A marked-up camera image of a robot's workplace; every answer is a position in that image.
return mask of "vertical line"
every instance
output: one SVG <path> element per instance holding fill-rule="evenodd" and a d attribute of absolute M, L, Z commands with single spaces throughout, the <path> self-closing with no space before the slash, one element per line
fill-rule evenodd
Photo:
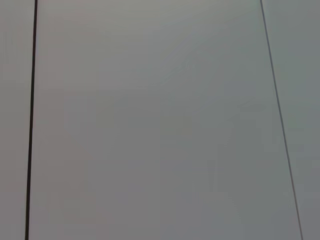
<path fill-rule="evenodd" d="M 263 16 L 263 24 L 264 24 L 265 36 L 266 36 L 266 41 L 267 41 L 268 50 L 269 50 L 269 57 L 270 57 L 270 63 L 271 63 L 271 69 L 272 69 L 272 76 L 273 76 L 273 82 L 274 82 L 274 88 L 275 88 L 276 101 L 277 101 L 278 108 L 279 108 L 280 121 L 281 121 L 282 133 L 283 133 L 283 138 L 284 138 L 286 156 L 287 156 L 288 165 L 289 165 L 291 185 L 292 185 L 292 190 L 293 190 L 293 197 L 294 197 L 296 214 L 297 214 L 297 218 L 298 218 L 300 236 L 301 236 L 301 240 L 304 240 L 304 237 L 303 237 L 303 234 L 302 234 L 302 228 L 301 228 L 300 214 L 299 214 L 299 209 L 298 209 L 296 189 L 295 189 L 295 184 L 294 184 L 294 178 L 293 178 L 293 175 L 292 175 L 292 168 L 291 168 L 289 151 L 288 151 L 288 144 L 287 144 L 287 138 L 286 138 L 286 132 L 285 132 L 285 125 L 284 125 L 284 120 L 283 120 L 281 107 L 280 107 L 279 94 L 278 94 L 278 88 L 277 88 L 277 82 L 276 82 L 276 76 L 275 76 L 275 69 L 274 69 L 274 63 L 273 63 L 272 55 L 271 55 L 271 48 L 270 48 L 268 31 L 267 31 L 267 24 L 266 24 L 264 5 L 263 5 L 262 1 L 263 0 L 260 0 L 260 4 L 261 4 L 262 16 Z"/>
<path fill-rule="evenodd" d="M 26 204 L 25 204 L 25 234 L 24 234 L 25 240 L 29 240 L 32 132 L 33 132 L 33 123 L 34 123 L 34 95 L 35 95 L 37 10 L 38 10 L 38 0 L 34 0 L 31 97 L 30 97 L 30 121 L 29 121 L 29 124 L 30 124 L 30 126 L 29 126 L 29 150 L 28 150 L 28 169 L 27 169 L 27 180 L 26 180 Z"/>

